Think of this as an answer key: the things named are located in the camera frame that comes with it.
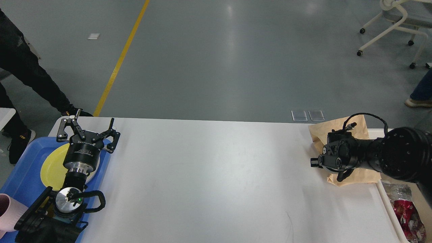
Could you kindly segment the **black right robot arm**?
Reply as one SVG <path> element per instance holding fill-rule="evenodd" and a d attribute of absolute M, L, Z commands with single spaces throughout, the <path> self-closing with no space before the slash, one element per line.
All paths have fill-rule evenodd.
<path fill-rule="evenodd" d="M 389 130 L 385 120 L 384 137 L 358 139 L 351 131 L 357 123 L 344 120 L 340 130 L 327 135 L 321 154 L 310 159 L 310 166 L 327 169 L 339 182 L 356 168 L 381 172 L 395 180 L 431 187 L 431 132 L 412 127 Z"/>

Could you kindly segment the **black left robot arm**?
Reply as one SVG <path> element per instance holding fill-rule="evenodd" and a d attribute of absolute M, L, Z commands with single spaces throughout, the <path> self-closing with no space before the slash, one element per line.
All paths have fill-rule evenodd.
<path fill-rule="evenodd" d="M 69 147 L 63 159 L 64 182 L 60 189 L 47 186 L 15 224 L 16 243 L 74 243 L 88 226 L 85 214 L 101 211 L 106 200 L 103 192 L 89 190 L 87 178 L 96 174 L 100 153 L 112 154 L 120 138 L 111 118 L 106 131 L 97 133 L 81 128 L 75 115 L 62 119 L 56 135 L 57 142 Z"/>

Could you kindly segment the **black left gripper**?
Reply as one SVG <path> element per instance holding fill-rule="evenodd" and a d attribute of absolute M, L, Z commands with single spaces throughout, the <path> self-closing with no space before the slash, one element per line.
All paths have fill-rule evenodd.
<path fill-rule="evenodd" d="M 93 134 L 90 142 L 86 142 L 87 136 L 85 131 L 78 124 L 78 118 L 82 113 L 82 109 L 77 109 L 75 115 L 68 118 L 62 118 L 56 135 L 56 142 L 69 142 L 69 148 L 63 162 L 63 166 L 68 172 L 78 172 L 82 174 L 90 174 L 98 169 L 100 152 L 102 150 L 112 154 L 120 139 L 120 132 L 114 128 L 114 120 L 110 120 L 109 128 L 102 132 Z M 70 127 L 73 135 L 69 135 L 65 129 Z M 108 137 L 112 141 L 108 144 L 104 140 Z"/>

